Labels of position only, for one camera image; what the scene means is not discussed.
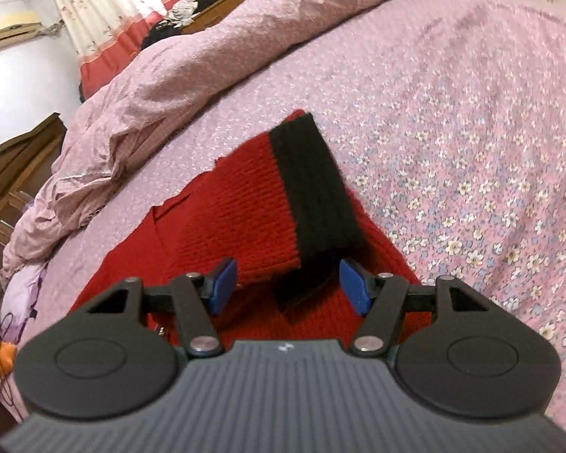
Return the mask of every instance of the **bedsheet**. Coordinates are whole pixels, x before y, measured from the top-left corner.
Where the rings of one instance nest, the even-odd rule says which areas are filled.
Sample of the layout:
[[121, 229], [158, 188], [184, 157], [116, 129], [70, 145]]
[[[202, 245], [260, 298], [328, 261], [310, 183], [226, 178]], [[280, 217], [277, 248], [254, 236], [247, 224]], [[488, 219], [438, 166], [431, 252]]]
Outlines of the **bedsheet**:
[[510, 0], [391, 0], [238, 84], [65, 241], [22, 343], [151, 205], [296, 108], [425, 283], [456, 275], [553, 343], [566, 428], [566, 22]]

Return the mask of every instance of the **gray gripper base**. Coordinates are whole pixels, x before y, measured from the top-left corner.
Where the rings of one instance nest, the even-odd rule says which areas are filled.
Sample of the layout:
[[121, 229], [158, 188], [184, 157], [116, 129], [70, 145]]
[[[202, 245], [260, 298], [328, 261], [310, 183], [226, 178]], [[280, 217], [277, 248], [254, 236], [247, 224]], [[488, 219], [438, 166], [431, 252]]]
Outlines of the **gray gripper base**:
[[9, 453], [564, 453], [566, 433], [543, 416], [439, 415], [384, 363], [337, 341], [238, 341], [192, 361], [139, 412], [86, 424], [33, 415], [1, 444]]

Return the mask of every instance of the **silver rivet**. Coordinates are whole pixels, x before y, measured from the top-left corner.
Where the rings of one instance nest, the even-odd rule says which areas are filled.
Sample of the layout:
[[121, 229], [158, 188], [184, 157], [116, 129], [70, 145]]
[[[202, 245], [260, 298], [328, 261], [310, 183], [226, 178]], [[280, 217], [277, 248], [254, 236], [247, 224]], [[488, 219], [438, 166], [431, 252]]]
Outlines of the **silver rivet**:
[[354, 347], [364, 353], [377, 351], [384, 347], [384, 341], [375, 335], [364, 335], [354, 341]]
[[216, 337], [209, 335], [200, 335], [191, 339], [191, 349], [198, 353], [207, 353], [213, 351], [220, 345]]

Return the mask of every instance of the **curtain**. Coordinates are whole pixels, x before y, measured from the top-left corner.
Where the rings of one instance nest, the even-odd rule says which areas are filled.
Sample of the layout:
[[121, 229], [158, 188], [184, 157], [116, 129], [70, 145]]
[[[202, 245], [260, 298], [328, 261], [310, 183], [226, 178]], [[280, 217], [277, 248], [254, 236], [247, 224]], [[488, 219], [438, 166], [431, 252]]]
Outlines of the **curtain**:
[[149, 29], [178, 0], [56, 0], [80, 57], [89, 98], [139, 52]]

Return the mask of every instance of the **wooden bed frame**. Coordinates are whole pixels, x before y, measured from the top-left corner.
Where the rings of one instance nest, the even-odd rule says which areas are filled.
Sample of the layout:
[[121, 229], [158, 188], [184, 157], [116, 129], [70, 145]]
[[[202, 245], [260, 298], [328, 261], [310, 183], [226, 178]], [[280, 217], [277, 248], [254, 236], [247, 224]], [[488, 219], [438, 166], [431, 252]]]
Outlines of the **wooden bed frame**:
[[[216, 25], [243, 1], [217, 1], [183, 28], [182, 33], [193, 34]], [[55, 113], [32, 131], [0, 145], [0, 252], [25, 205], [50, 176], [50, 165], [60, 152], [64, 137], [65, 127]], [[16, 422], [0, 403], [0, 436], [14, 424]]]

